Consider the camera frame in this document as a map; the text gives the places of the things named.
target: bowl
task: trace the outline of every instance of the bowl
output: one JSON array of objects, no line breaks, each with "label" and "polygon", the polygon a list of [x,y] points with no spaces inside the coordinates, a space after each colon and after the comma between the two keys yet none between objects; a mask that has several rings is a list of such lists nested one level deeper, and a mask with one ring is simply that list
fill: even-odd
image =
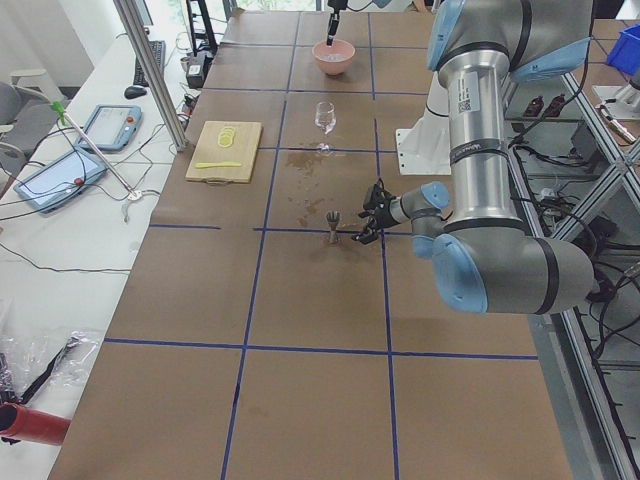
[{"label": "bowl", "polygon": [[349,42],[334,39],[331,46],[327,42],[316,43],[311,52],[320,70],[327,75],[340,75],[353,62],[356,49]]}]

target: tablet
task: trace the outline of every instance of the tablet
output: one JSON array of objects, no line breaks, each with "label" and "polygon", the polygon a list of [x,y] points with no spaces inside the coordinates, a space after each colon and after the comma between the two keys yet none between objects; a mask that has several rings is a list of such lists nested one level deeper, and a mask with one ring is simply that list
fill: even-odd
[{"label": "tablet", "polygon": [[[83,130],[100,150],[118,152],[133,138],[142,119],[142,110],[135,105],[98,105]],[[90,149],[78,138],[76,146]]]},{"label": "tablet", "polygon": [[26,202],[42,213],[61,207],[92,185],[107,167],[98,157],[77,149],[65,153],[13,187]]}]

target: black computer mouse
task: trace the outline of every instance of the black computer mouse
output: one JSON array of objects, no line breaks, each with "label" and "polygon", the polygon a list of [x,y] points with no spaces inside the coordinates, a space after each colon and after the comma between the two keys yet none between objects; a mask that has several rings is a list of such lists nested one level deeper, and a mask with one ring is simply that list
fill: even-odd
[{"label": "black computer mouse", "polygon": [[131,85],[124,90],[124,98],[131,100],[147,94],[147,89],[141,85]]}]

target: wooden cutting board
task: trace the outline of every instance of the wooden cutting board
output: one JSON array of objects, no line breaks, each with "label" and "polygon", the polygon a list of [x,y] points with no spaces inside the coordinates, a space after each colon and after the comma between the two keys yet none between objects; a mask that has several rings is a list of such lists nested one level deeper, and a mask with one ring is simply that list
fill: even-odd
[{"label": "wooden cutting board", "polygon": [[[261,133],[260,122],[205,122],[185,178],[249,183]],[[206,163],[223,165],[196,168]]]}]

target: blue bin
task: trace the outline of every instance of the blue bin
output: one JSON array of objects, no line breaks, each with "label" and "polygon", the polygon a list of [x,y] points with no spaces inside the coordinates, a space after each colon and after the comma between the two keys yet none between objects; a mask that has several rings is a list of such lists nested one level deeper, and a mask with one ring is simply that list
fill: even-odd
[{"label": "blue bin", "polygon": [[607,64],[629,75],[640,68],[640,24],[625,28],[607,57]]}]

